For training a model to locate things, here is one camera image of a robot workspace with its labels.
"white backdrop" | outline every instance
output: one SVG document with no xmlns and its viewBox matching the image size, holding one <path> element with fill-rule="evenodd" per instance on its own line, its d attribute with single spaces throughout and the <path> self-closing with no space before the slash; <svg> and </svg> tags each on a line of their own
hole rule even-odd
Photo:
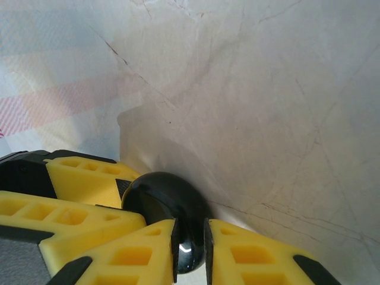
<svg viewBox="0 0 380 285">
<path fill-rule="evenodd" d="M 380 280 L 380 2 L 1 1 L 0 155 L 167 170 Z"/>
</svg>

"yellow plastic piece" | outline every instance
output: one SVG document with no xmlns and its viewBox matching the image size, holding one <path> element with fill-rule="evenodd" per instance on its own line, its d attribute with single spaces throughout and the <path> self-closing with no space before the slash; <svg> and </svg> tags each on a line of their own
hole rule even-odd
<svg viewBox="0 0 380 285">
<path fill-rule="evenodd" d="M 293 260 L 309 253 L 221 220 L 210 220 L 213 285 L 314 285 Z"/>
<path fill-rule="evenodd" d="M 115 179 L 133 181 L 140 175 L 123 163 L 83 157 L 44 160 L 58 199 L 121 208 Z"/>
<path fill-rule="evenodd" d="M 54 276 L 83 252 L 145 228 L 140 214 L 0 191 L 0 224 L 52 232 L 39 247 Z"/>
<path fill-rule="evenodd" d="M 76 284 L 172 284 L 170 237 L 174 222 L 160 221 L 83 253 L 92 257 L 93 262 Z"/>
</svg>

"red stripe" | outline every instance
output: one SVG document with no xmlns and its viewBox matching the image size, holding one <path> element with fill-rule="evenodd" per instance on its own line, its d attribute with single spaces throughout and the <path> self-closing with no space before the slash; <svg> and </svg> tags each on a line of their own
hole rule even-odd
<svg viewBox="0 0 380 285">
<path fill-rule="evenodd" d="M 100 75 L 18 97 L 1 98 L 0 137 L 100 106 L 114 99 L 117 93 L 115 75 Z"/>
<path fill-rule="evenodd" d="M 0 124 L 4 120 L 7 112 L 9 112 L 9 109 L 7 108 L 7 106 L 8 106 L 8 102 L 11 100 L 11 98 L 13 98 L 13 97 L 7 97 L 7 98 L 1 98 L 0 99 L 0 114 L 1 114 Z"/>
<path fill-rule="evenodd" d="M 12 97 L 10 103 L 7 108 L 7 114 L 4 117 L 4 120 L 2 121 L 2 130 L 4 132 L 4 135 L 8 135 L 12 130 L 12 126 L 17 120 L 17 109 L 22 105 L 21 98 L 19 97 Z"/>
<path fill-rule="evenodd" d="M 89 110 L 114 99 L 116 78 L 99 76 L 21 97 L 33 128 Z"/>
</svg>

